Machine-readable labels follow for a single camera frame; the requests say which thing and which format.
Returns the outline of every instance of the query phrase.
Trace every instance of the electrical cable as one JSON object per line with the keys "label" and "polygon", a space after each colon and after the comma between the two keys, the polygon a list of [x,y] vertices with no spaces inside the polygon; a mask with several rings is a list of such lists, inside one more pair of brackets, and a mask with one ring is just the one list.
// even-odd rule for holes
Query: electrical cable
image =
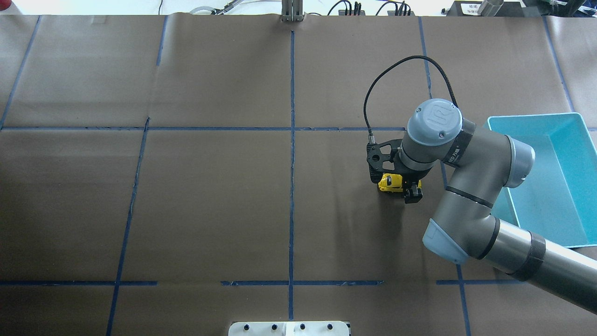
{"label": "electrical cable", "polygon": [[195,9],[192,9],[189,14],[195,14],[198,11],[210,11],[210,12],[214,12],[216,9],[213,7],[209,7],[209,6],[201,6],[201,7],[197,7]]}
{"label": "electrical cable", "polygon": [[340,0],[340,1],[336,2],[336,4],[332,6],[332,8],[330,8],[330,11],[328,12],[328,15],[330,15],[332,13],[332,10],[334,10],[334,8],[336,6],[338,6],[342,2],[344,2],[344,6],[346,6],[346,4],[348,4],[348,8],[349,8],[349,9],[346,9],[346,11],[344,12],[344,15],[348,15],[348,13],[351,13],[352,12],[352,4],[350,3],[350,1],[348,1],[348,0]]}
{"label": "electrical cable", "polygon": [[450,85],[448,76],[446,75],[446,73],[444,72],[442,67],[439,66],[439,64],[436,61],[434,61],[433,59],[431,59],[430,57],[427,57],[427,56],[422,56],[422,55],[408,56],[408,57],[401,59],[398,62],[394,63],[392,66],[387,68],[384,72],[382,72],[379,76],[377,76],[377,78],[373,81],[371,87],[367,91],[367,95],[365,96],[365,102],[363,103],[363,116],[365,117],[365,123],[367,124],[367,131],[369,132],[369,136],[373,136],[373,131],[371,130],[371,125],[369,125],[369,119],[367,118],[367,101],[369,100],[369,95],[371,94],[373,87],[375,86],[375,84],[377,84],[377,81],[379,81],[385,74],[390,72],[390,70],[392,70],[393,68],[406,62],[407,60],[412,60],[412,59],[426,60],[429,63],[433,64],[437,68],[437,70],[439,70],[439,73],[444,78],[444,81],[446,82],[446,86],[448,87],[448,92],[450,93],[450,99],[452,99],[452,104],[454,104],[454,106],[458,107],[458,104],[456,104],[456,97],[454,97],[454,92],[452,91],[452,85]]}
{"label": "electrical cable", "polygon": [[394,6],[396,6],[396,13],[398,12],[398,3],[397,2],[393,2],[393,1],[386,1],[383,3],[383,5],[381,5],[381,7],[377,10],[377,13],[375,13],[375,16],[377,16],[379,14],[379,12],[381,12],[381,10],[383,9],[383,7],[387,4],[394,4]]}
{"label": "electrical cable", "polygon": [[404,1],[402,1],[402,3],[400,4],[400,8],[398,8],[398,11],[394,13],[394,16],[402,16],[405,5],[406,5],[406,3]]}
{"label": "electrical cable", "polygon": [[410,16],[411,8],[406,2],[404,2],[404,16]]}

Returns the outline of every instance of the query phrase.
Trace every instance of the white mounting bracket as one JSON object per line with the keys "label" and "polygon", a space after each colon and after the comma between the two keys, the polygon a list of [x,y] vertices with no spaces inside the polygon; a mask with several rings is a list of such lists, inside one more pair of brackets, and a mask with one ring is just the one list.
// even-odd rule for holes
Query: white mounting bracket
{"label": "white mounting bracket", "polygon": [[282,0],[282,21],[303,21],[303,0]]}
{"label": "white mounting bracket", "polygon": [[342,321],[235,322],[228,336],[350,336],[350,323]]}

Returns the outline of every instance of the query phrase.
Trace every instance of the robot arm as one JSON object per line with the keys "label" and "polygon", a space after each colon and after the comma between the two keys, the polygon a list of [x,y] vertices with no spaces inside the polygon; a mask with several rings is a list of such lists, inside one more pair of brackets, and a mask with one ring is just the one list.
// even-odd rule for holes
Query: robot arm
{"label": "robot arm", "polygon": [[384,160],[411,180],[438,160],[455,168],[423,237],[428,249],[456,264],[469,256],[484,260],[597,314],[597,261],[490,214],[501,188],[517,187],[530,172],[532,147],[476,127],[443,99],[422,103],[399,147],[380,159],[379,147],[386,144],[370,139],[367,146],[372,181]]}

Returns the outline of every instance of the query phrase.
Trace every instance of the black band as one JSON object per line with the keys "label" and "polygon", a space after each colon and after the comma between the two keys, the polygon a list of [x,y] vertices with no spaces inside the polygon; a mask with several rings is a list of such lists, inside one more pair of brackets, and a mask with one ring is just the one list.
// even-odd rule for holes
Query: black band
{"label": "black band", "polygon": [[443,163],[450,167],[459,167],[458,161],[460,161],[462,155],[464,155],[464,151],[469,146],[470,140],[473,138],[473,134],[475,134],[475,127],[475,123],[462,118],[460,133],[454,138],[452,147],[450,147],[448,154],[442,160]]}
{"label": "black band", "polygon": [[487,254],[489,253],[489,251],[491,251],[491,249],[493,248],[493,244],[496,243],[496,239],[497,239],[497,234],[498,233],[500,233],[500,219],[498,217],[496,217],[496,226],[493,228],[493,234],[491,235],[491,239],[489,240],[489,244],[487,244],[487,247],[480,254],[480,256],[477,257],[478,260],[481,260],[481,259],[485,258],[485,256],[487,256]]}
{"label": "black band", "polygon": [[493,203],[487,202],[486,200],[484,200],[482,198],[479,198],[479,197],[477,197],[475,195],[471,195],[471,194],[469,194],[469,193],[467,193],[465,191],[462,191],[460,189],[456,189],[454,187],[447,186],[446,187],[446,191],[451,191],[454,194],[460,195],[462,197],[466,197],[469,200],[471,200],[473,202],[477,202],[477,203],[479,203],[481,205],[484,205],[484,206],[486,206],[486,207],[488,207],[490,209],[493,208]]}
{"label": "black band", "polygon": [[433,161],[431,161],[431,162],[421,162],[421,161],[417,161],[417,160],[411,158],[410,155],[408,155],[408,153],[404,150],[404,148],[402,149],[402,153],[404,155],[406,155],[409,159],[411,159],[411,161],[414,161],[416,163],[420,163],[420,164],[430,164],[430,163],[433,163]]}
{"label": "black band", "polygon": [[518,281],[527,281],[539,271],[543,257],[545,257],[545,238],[531,232],[531,249],[528,250],[527,260],[516,272],[508,275]]}

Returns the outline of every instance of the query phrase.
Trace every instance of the white label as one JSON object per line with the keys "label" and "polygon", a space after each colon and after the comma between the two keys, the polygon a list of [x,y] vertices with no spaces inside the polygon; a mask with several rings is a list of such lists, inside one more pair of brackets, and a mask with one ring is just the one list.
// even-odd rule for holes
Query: white label
{"label": "white label", "polygon": [[464,15],[476,15],[479,16],[479,6],[478,4],[460,4],[462,8],[462,14]]}

